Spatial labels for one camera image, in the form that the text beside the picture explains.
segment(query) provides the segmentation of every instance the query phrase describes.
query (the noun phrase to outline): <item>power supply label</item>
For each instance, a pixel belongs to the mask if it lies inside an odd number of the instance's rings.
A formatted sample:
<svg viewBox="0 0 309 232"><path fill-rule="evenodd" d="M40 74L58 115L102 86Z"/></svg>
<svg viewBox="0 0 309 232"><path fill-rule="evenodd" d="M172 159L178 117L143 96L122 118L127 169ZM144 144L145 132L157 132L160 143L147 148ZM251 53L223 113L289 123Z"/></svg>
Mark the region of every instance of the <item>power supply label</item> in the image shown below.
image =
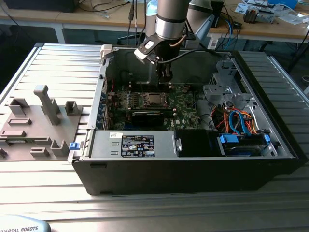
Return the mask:
<svg viewBox="0 0 309 232"><path fill-rule="evenodd" d="M153 135L123 135L121 156L125 158L155 157Z"/></svg>

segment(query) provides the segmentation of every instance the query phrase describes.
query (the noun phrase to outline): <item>wire bundle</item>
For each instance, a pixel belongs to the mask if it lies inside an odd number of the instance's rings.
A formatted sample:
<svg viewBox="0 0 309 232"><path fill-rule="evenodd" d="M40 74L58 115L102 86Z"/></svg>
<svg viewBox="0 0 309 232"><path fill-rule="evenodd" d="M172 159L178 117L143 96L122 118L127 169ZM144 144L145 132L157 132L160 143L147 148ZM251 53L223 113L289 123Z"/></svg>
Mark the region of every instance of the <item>wire bundle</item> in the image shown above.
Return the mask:
<svg viewBox="0 0 309 232"><path fill-rule="evenodd" d="M215 107L210 117L213 117L215 112L221 112L223 114L223 120L216 125L216 129L221 128L221 132L241 135L238 130L238 127L241 126L242 132L246 135L257 134L254 126L254 118L247 112L236 108L219 109ZM238 118L238 122L235 125L233 125L233 117Z"/></svg>
<svg viewBox="0 0 309 232"><path fill-rule="evenodd" d="M221 41L221 42L219 43L219 45L217 46L216 50L218 50L220 47L221 47L221 49L226 50L226 49L227 49L229 46L231 46L231 45L234 45L234 47L233 47L233 50L234 50L234 49L235 49L235 46L236 46L236 44L237 44L237 41L238 41L238 35L239 35L239 32L240 32L240 31L239 31L238 29L236 29L237 34L232 38L233 30L235 29L235 28L233 28L233 23L234 23L234 21L233 21L233 18L229 15L227 8L226 8L225 6L223 6L223 7L224 7L226 13L224 13L224 12L221 12L221 13L222 13L222 14L225 14L225 15L227 16L227 19L224 18L224 17L220 17L220 18L223 19L223 20L227 23L227 25L228 25L228 31L227 31L227 33L225 34L225 36L224 36L224 38L222 39L222 41ZM226 37L227 37L228 34L230 34L230 35L229 35L229 38L228 38L228 41L225 42L225 39L226 39Z"/></svg>
<svg viewBox="0 0 309 232"><path fill-rule="evenodd" d="M113 9L113 8L116 8L116 7L120 7L120 6L124 6L124 5L127 5L127 4L130 3L129 1L127 1L127 2L125 2L125 3L119 4L119 5L116 5L116 6L112 6L112 7L107 8L107 9L96 10L96 9L95 9L96 7L101 6L101 5L110 4L110 3L112 3L114 0L112 0L112 1L110 1L110 2L107 2L107 3L100 3L100 4L97 4L97 5L94 5L94 6L92 5L92 0L90 0L90 5L91 5L91 7L92 7L92 10L90 11L90 10L85 9L85 8L82 7L82 3L84 3L85 1L86 1L86 0L82 0L80 3L78 3L77 6L78 6L81 10L87 11L87 12L102 12L102 11L107 11L107 10L110 10L110 9Z"/></svg>

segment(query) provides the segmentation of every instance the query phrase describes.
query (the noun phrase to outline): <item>floor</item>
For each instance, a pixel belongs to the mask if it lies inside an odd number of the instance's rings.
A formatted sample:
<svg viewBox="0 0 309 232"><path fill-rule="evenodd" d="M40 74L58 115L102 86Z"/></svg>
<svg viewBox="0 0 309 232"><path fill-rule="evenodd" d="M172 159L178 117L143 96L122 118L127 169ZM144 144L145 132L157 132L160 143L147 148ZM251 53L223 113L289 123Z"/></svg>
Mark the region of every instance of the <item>floor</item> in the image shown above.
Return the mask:
<svg viewBox="0 0 309 232"><path fill-rule="evenodd" d="M0 35L0 91L3 90L14 75L35 42L57 43L55 32L49 28L40 28L38 30L35 27L11 26L11 32L11 36L6 36L3 33ZM75 29L66 29L64 34L69 44L116 44L117 38L126 36L126 32ZM262 41L239 39L236 44L232 43L227 50L234 48L235 50L258 51L262 43ZM126 40L121 41L121 44L126 44ZM285 69L288 67L295 51L296 44L294 43L274 42L265 48L265 52L274 56ZM309 52L290 73L291 77L302 89L306 88L302 76L309 75L308 60Z"/></svg>

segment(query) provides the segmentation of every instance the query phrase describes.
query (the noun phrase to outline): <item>barcode sticker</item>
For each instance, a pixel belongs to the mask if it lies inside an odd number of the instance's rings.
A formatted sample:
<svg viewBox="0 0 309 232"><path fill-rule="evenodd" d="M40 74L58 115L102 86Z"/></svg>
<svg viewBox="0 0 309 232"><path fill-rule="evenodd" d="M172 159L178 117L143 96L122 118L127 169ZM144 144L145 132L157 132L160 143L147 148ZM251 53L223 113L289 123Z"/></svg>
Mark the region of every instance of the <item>barcode sticker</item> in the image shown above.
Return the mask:
<svg viewBox="0 0 309 232"><path fill-rule="evenodd" d="M112 138L112 139L121 139L122 135L123 135L123 133L111 132L110 133L110 138Z"/></svg>

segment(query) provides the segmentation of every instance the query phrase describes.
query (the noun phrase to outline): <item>blue plastic clip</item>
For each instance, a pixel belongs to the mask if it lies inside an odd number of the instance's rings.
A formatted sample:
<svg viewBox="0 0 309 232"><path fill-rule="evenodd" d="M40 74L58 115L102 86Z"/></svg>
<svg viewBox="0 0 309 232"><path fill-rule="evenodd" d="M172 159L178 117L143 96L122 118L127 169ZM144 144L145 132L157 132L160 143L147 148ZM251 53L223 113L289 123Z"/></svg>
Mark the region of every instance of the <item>blue plastic clip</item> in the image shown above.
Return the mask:
<svg viewBox="0 0 309 232"><path fill-rule="evenodd" d="M264 139L266 141L266 143L270 143L270 136L268 134L264 135Z"/></svg>
<svg viewBox="0 0 309 232"><path fill-rule="evenodd" d="M80 150L81 144L80 143L70 143L69 150Z"/></svg>
<svg viewBox="0 0 309 232"><path fill-rule="evenodd" d="M223 134L220 136L220 141L222 144L237 144L239 140L236 135L234 134Z"/></svg>

